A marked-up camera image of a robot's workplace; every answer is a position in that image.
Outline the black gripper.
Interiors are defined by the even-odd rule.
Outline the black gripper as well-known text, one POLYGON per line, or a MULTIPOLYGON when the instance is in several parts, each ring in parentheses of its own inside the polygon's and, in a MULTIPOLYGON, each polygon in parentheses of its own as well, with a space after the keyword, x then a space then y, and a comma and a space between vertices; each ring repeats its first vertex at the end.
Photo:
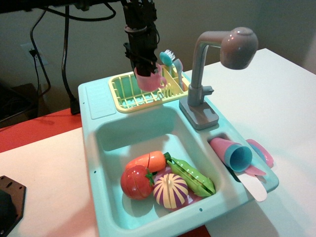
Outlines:
POLYGON ((129 58, 132 70, 137 67, 140 76, 156 74, 158 68, 155 50, 157 49, 157 34, 153 29, 125 29, 128 42, 124 43, 125 55, 129 58))

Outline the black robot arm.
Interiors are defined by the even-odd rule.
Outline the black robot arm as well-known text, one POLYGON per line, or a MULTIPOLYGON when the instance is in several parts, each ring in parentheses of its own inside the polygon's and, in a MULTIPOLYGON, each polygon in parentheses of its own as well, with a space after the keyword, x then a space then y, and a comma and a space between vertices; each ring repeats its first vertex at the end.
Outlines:
MULTIPOLYGON (((96 22, 110 20, 115 17, 116 11, 110 6, 111 0, 2 0, 0 12, 16 11, 30 12, 33 9, 42 9, 72 20, 96 22), (50 7, 68 7, 74 5, 81 11, 88 11, 91 6, 104 4, 112 14, 100 18, 80 18, 62 13, 50 7)), ((159 34, 155 26, 157 10, 152 0, 121 0, 125 17, 125 32, 129 42, 124 44, 125 55, 129 58, 133 70, 140 76, 149 77, 158 72, 155 50, 159 43, 159 34)))

